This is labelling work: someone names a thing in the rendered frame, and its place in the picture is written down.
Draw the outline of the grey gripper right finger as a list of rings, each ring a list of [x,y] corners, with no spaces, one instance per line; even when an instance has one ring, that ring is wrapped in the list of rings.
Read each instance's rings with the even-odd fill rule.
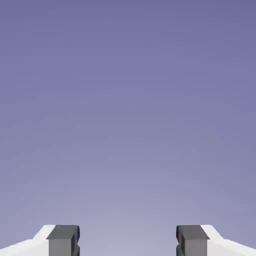
[[[225,239],[212,226],[177,225],[176,256],[256,256],[256,249]]]

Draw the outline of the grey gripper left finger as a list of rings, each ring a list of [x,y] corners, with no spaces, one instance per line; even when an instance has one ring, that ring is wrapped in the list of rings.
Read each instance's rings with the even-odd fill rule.
[[[33,238],[0,248],[0,256],[80,256],[80,227],[46,224]]]

